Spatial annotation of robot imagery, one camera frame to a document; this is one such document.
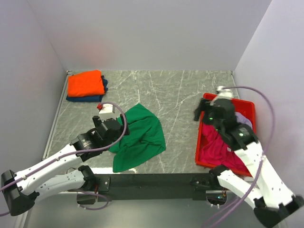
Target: folded orange shirt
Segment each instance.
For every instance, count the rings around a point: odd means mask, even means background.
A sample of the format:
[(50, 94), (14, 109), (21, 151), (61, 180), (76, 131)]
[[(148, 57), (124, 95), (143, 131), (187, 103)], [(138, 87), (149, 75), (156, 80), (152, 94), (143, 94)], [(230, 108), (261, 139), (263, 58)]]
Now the folded orange shirt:
[(105, 88), (100, 70), (68, 77), (67, 95), (70, 97), (104, 95)]

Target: pink cloth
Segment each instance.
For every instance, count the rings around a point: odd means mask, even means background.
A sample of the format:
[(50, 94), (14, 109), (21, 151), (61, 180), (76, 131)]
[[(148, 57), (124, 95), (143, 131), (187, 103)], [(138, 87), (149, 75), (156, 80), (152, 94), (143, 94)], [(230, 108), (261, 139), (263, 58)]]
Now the pink cloth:
[(230, 169), (248, 172), (244, 163), (228, 148), (212, 125), (203, 123), (202, 135), (205, 136), (208, 143), (201, 148), (199, 161), (214, 165), (223, 164)]

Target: gray marble surface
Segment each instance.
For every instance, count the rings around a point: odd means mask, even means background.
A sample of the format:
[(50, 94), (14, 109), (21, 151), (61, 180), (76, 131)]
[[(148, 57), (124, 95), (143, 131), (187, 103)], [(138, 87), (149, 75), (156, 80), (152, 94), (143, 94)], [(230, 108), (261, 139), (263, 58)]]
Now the gray marble surface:
[[(146, 163), (124, 173), (205, 172), (194, 161), (199, 123), (193, 111), (204, 93), (217, 86), (234, 86), (230, 71), (103, 71), (109, 81), (103, 101), (117, 103), (127, 111), (141, 103), (160, 120), (167, 149)], [(72, 103), (63, 97), (46, 157), (61, 150), (78, 134), (94, 127), (97, 103)], [(112, 173), (114, 154), (104, 152), (85, 164)]]

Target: green cloth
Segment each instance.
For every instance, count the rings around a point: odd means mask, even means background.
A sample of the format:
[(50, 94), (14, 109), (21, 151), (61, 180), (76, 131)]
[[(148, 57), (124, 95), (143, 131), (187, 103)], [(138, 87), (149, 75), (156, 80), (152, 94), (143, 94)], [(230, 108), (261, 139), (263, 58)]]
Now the green cloth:
[(116, 153), (113, 172), (134, 168), (166, 150), (161, 122), (153, 113), (141, 104), (137, 104), (125, 115), (130, 135), (124, 136), (109, 150)]

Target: red plastic bin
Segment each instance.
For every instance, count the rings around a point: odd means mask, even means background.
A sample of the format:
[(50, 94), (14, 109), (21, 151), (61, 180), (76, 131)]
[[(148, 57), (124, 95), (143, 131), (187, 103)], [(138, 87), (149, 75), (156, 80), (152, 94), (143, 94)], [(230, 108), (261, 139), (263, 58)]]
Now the red plastic bin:
[[(208, 100), (213, 100), (216, 97), (216, 95), (205, 93), (203, 97)], [(245, 116), (247, 119), (249, 119), (251, 121), (253, 131), (254, 131), (254, 133), (256, 133), (256, 112), (255, 112), (254, 103), (252, 103), (250, 101), (239, 100), (239, 99), (232, 99), (232, 103), (235, 106), (236, 112), (241, 113), (243, 116)], [(200, 150), (204, 145), (206, 145), (208, 143), (207, 139), (201, 134), (201, 131), (203, 128), (203, 123), (202, 123), (203, 116), (204, 116), (204, 112), (202, 112), (200, 115), (200, 122), (199, 122), (200, 125), (199, 125), (198, 142), (197, 142), (196, 153), (195, 153), (195, 163), (197, 165), (201, 165), (204, 167), (214, 168), (217, 165), (199, 161)], [(236, 169), (231, 169), (231, 170), (235, 174), (251, 177), (251, 174), (249, 172), (239, 171)]]

